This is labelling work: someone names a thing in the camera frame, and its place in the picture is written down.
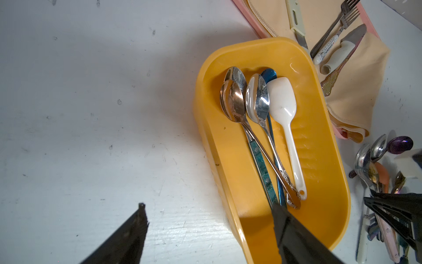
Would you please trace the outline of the blue metal spoon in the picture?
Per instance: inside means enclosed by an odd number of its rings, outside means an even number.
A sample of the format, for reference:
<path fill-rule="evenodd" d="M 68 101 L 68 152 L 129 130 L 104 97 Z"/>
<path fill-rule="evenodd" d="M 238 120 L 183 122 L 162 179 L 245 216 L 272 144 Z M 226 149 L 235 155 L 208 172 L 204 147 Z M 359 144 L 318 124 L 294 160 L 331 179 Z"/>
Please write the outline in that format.
<path fill-rule="evenodd" d="M 268 82 L 277 78 L 276 71 L 271 69 L 271 68 L 265 69 L 261 73 L 261 76 L 263 77 L 263 79 L 265 80 L 266 83 L 268 83 Z M 272 126 L 270 114 L 268 114 L 267 120 L 268 120 L 268 129 L 269 129 L 270 137 L 273 140 L 273 142 L 275 143 L 273 126 Z M 279 158 L 277 158 L 276 154 L 274 154 L 274 159 L 275 159 L 275 163 L 278 166 L 278 168 L 281 168 L 280 163 L 279 163 Z M 278 193 L 279 193 L 280 205 L 283 206 L 283 207 L 287 207 L 286 198 L 284 196 L 284 189 L 283 189 L 283 186 L 282 186 L 282 183 L 281 183 L 280 180 L 278 180 Z"/>

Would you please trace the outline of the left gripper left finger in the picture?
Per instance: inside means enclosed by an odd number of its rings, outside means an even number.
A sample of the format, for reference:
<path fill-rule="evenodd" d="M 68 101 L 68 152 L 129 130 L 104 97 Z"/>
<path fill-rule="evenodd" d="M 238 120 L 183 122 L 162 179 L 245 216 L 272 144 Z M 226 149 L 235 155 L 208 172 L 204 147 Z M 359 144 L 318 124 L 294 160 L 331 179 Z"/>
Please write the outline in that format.
<path fill-rule="evenodd" d="M 148 231 L 146 205 L 132 214 L 83 264 L 139 264 Z"/>

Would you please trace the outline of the copper rose gold spoon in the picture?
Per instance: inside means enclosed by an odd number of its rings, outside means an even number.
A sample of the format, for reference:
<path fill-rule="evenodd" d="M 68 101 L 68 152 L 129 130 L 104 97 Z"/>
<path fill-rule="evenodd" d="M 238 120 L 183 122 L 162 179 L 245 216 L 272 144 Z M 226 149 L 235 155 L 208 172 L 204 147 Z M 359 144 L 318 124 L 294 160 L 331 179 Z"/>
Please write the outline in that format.
<path fill-rule="evenodd" d="M 225 115 L 229 120 L 235 123 L 240 123 L 244 129 L 246 129 L 247 134 L 256 141 L 258 147 L 260 148 L 262 154 L 268 160 L 269 164 L 275 171 L 278 179 L 281 181 L 282 186 L 285 189 L 285 193 L 287 194 L 289 200 L 291 201 L 291 207 L 294 209 L 301 208 L 301 199 L 298 196 L 298 192 L 296 192 L 291 184 L 282 176 L 281 172 L 278 170 L 275 162 L 271 159 L 269 154 L 266 152 L 265 148 L 260 143 L 259 139 L 256 137 L 255 133 L 253 132 L 251 126 L 249 125 L 246 117 L 246 105 L 243 93 L 241 88 L 236 82 L 232 80 L 226 81 L 220 91 L 220 104 L 222 106 L 222 110 L 225 112 Z"/>

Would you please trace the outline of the white plastic spoon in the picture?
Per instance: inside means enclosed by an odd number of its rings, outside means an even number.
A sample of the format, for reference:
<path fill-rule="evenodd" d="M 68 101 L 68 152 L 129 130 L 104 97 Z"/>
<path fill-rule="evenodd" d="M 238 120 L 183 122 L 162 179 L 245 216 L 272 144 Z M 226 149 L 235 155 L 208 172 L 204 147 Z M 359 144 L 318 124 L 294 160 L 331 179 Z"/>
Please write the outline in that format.
<path fill-rule="evenodd" d="M 286 77 L 276 78 L 268 82 L 267 87 L 270 98 L 270 115 L 284 130 L 295 187 L 301 199 L 306 200 L 306 183 L 291 130 L 291 123 L 297 111 L 297 102 L 293 87 Z"/>

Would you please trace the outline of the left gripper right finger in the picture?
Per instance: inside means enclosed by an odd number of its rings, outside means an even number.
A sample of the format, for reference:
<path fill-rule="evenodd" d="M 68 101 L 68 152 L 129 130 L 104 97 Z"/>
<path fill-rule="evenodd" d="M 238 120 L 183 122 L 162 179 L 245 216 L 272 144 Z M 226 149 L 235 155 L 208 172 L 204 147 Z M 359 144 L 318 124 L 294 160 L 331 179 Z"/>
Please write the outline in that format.
<path fill-rule="evenodd" d="M 342 263 L 287 208 L 277 203 L 273 205 L 271 213 L 276 244 L 283 264 Z"/>

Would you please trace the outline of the yellow plastic storage box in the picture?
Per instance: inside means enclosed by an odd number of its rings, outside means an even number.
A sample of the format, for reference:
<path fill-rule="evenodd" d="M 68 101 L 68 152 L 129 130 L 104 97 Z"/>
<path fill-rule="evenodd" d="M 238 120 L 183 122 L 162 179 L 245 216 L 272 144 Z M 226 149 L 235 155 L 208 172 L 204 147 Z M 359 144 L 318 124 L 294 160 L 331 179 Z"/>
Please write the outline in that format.
<path fill-rule="evenodd" d="M 249 264 L 279 264 L 274 223 L 241 125 L 224 115 L 219 93 L 227 70 L 246 78 L 272 68 L 293 86 L 297 112 L 291 130 L 307 187 L 290 209 L 322 244 L 333 249 L 350 217 L 350 194 L 317 72 L 307 52 L 285 37 L 223 47 L 203 63 L 193 112 L 232 233 Z"/>

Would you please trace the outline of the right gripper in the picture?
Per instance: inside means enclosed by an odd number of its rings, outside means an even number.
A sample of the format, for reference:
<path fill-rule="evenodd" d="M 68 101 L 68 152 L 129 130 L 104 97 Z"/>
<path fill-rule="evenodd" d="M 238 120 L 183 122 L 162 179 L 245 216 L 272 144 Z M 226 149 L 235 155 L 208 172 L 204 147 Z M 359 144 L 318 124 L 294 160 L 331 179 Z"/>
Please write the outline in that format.
<path fill-rule="evenodd" d="M 415 251 L 418 263 L 422 262 L 422 195 L 416 193 L 378 193 L 364 198 L 364 204 L 374 209 Z"/>

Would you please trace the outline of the green handled steel spoon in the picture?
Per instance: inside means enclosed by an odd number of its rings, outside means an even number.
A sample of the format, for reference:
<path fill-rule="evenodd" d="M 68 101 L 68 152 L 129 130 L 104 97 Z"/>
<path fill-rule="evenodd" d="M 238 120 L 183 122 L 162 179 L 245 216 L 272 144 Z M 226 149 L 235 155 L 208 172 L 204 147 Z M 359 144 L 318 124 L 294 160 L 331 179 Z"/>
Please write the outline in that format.
<path fill-rule="evenodd" d="M 230 67 L 227 70 L 224 81 L 227 81 L 227 80 L 232 80 L 236 82 L 241 88 L 241 90 L 243 90 L 244 87 L 246 86 L 246 78 L 243 72 L 237 67 Z M 245 135 L 248 141 L 248 146 L 249 146 L 252 158 L 255 162 L 256 170 L 260 177 L 260 181 L 262 183 L 264 192 L 269 202 L 269 206 L 272 209 L 275 203 L 277 204 L 279 203 L 279 199 L 277 197 L 276 192 L 274 191 L 274 188 L 273 188 L 273 185 L 272 185 L 272 182 L 267 170 L 267 166 L 264 161 L 264 157 L 256 141 L 250 137 L 246 129 L 244 129 L 244 131 L 245 131 Z"/>

